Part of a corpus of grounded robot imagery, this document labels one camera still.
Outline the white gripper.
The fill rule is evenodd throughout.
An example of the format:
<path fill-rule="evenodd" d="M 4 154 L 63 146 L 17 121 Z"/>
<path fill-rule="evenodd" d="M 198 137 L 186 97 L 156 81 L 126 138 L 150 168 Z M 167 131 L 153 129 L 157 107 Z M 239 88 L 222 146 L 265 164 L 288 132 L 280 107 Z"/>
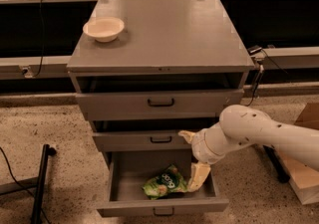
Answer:
<path fill-rule="evenodd" d="M 178 133 L 191 144 L 193 156 L 199 161 L 190 167 L 187 191 L 197 191 L 210 173 L 210 165 L 222 160 L 227 154 L 228 141 L 220 127 L 205 128 L 194 133 L 181 130 Z"/>

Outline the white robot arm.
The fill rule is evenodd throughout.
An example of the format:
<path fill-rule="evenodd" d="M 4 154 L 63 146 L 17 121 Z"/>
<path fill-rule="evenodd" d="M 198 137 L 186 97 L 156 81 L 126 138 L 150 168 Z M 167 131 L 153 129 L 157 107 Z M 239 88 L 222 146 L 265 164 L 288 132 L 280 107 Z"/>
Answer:
<path fill-rule="evenodd" d="M 198 132 L 178 133 L 191 145 L 197 163 L 191 165 L 187 191 L 197 191 L 206 180 L 212 165 L 228 153 L 252 144 L 283 151 L 290 157 L 319 170 L 319 131 L 272 119 L 262 112 L 242 105 L 225 108 L 219 122 Z"/>

